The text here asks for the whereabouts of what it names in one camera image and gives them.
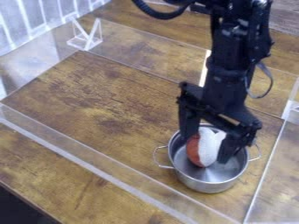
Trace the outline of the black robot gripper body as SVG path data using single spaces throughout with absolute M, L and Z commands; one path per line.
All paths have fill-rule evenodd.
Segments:
M 225 132 L 249 132 L 255 137 L 261 122 L 245 107 L 247 90 L 243 79 L 205 81 L 204 87 L 187 81 L 179 84 L 181 94 L 179 102 L 185 102 L 200 111 L 200 120 L 208 121 Z

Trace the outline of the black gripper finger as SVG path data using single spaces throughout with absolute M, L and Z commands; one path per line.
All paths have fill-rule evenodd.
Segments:
M 231 157 L 245 147 L 252 144 L 249 132 L 229 131 L 220 142 L 217 162 L 225 164 Z
M 179 127 L 181 139 L 187 141 L 199 131 L 201 112 L 184 101 L 179 102 Z

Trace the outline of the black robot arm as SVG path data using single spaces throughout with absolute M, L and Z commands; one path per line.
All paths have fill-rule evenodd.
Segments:
M 209 122 L 227 133 L 220 142 L 217 161 L 227 163 L 233 154 L 253 143 L 261 122 L 248 112 L 245 99 L 260 99 L 265 93 L 249 91 L 253 72 L 268 74 L 261 59 L 269 56 L 273 41 L 268 18 L 271 0 L 164 0 L 179 9 L 177 17 L 193 4 L 209 12 L 211 55 L 201 87 L 180 84 L 177 98 L 181 138 L 189 141 L 200 126 Z

